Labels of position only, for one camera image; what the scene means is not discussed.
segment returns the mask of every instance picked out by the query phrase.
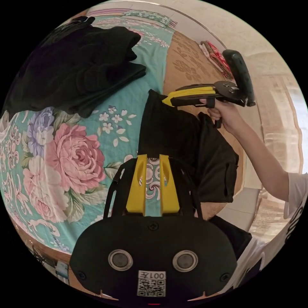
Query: qr code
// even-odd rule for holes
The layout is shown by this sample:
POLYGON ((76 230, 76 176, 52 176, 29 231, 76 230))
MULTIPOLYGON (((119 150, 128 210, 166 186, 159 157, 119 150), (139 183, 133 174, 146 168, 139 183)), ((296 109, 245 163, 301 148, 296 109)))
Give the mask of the qr code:
POLYGON ((151 297, 166 296, 166 280, 139 278, 137 295, 151 297))

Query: floral bedspread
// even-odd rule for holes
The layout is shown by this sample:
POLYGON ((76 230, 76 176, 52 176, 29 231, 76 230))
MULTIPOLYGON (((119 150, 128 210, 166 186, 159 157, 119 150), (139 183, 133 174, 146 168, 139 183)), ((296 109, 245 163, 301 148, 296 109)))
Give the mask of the floral bedspread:
MULTIPOLYGON (((93 25, 138 32, 135 62, 147 67, 146 76, 104 101, 88 119, 53 108, 20 112, 0 143, 0 190, 7 211, 30 236, 66 253, 102 219, 117 169, 137 156, 148 91, 163 90, 173 35, 170 28, 119 17, 96 17, 93 25)), ((148 161, 146 180, 146 215, 159 216, 158 161, 148 161)))

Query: pillow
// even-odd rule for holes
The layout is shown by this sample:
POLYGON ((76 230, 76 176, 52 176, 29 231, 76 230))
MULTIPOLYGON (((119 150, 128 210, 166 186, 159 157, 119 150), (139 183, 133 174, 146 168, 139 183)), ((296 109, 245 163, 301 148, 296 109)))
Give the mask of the pillow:
POLYGON ((130 12, 124 13, 122 16, 123 17, 133 16, 133 17, 146 18, 146 19, 159 22, 165 26, 168 26, 169 23, 171 22, 171 19, 169 17, 162 15, 160 13, 154 13, 154 12, 149 12, 149 11, 130 11, 130 12))
POLYGON ((152 19, 147 19, 147 20, 144 20, 144 18, 142 17, 137 17, 137 16, 121 16, 122 18, 126 18, 126 19, 133 19, 133 20, 139 20, 139 21, 142 21, 142 22, 145 22, 145 23, 149 23, 151 25, 156 25, 156 26, 159 26, 159 27, 162 27, 162 28, 165 28, 166 26, 163 25, 162 23, 158 22, 158 21, 155 21, 155 20, 152 20, 152 19))

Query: black clothing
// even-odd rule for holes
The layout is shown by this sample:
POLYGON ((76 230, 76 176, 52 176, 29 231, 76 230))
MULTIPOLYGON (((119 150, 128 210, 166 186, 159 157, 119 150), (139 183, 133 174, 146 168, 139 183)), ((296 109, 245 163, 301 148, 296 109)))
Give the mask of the black clothing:
POLYGON ((54 107, 87 118, 107 97, 145 75, 130 61, 140 35, 125 27, 93 27, 84 16, 56 28, 32 52, 4 103, 11 114, 54 107))
POLYGON ((177 110, 149 91, 141 121, 138 154, 180 161, 198 187, 200 202, 233 202, 238 155, 208 115, 177 110))
POLYGON ((198 119, 162 103, 166 96, 149 91, 139 135, 138 154, 150 158, 168 155, 193 167, 198 154, 198 119))
POLYGON ((250 243, 252 235, 218 216, 214 216, 209 220, 209 222, 218 227, 228 237, 233 247, 236 259, 238 260, 247 245, 250 243))
POLYGON ((233 202, 239 156, 208 115, 198 116, 201 129, 195 176, 199 198, 201 202, 233 202))

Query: purple flower print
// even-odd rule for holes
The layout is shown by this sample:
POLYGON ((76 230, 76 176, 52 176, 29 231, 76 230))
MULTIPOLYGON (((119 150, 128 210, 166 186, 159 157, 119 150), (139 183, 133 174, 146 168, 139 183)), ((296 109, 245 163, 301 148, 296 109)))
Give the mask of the purple flower print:
POLYGON ((52 115, 53 108, 48 107, 42 111, 36 112, 29 123, 27 136, 29 138, 29 150, 33 156, 41 156, 44 158, 45 144, 53 140, 54 128, 51 123, 54 120, 52 115))

